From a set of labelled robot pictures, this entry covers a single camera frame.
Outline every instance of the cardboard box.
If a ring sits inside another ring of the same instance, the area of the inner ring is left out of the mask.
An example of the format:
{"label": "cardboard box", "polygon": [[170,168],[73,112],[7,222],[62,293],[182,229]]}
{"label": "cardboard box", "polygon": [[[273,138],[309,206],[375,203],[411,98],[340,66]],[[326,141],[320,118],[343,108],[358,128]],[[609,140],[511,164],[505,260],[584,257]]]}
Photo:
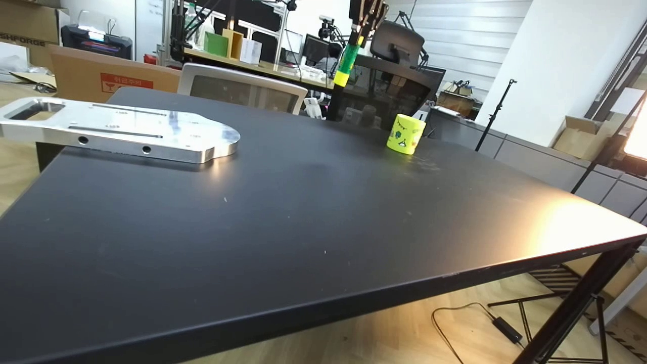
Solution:
{"label": "cardboard box", "polygon": [[49,46],[56,74],[56,96],[80,102],[107,102],[120,87],[178,91],[179,70],[127,59]]}
{"label": "cardboard box", "polygon": [[552,149],[590,161],[599,155],[610,135],[609,128],[601,132],[601,123],[597,121],[566,118],[563,129]]}
{"label": "cardboard box", "polygon": [[59,44],[56,11],[0,0],[0,40],[29,48],[30,65],[52,69],[46,44]]}

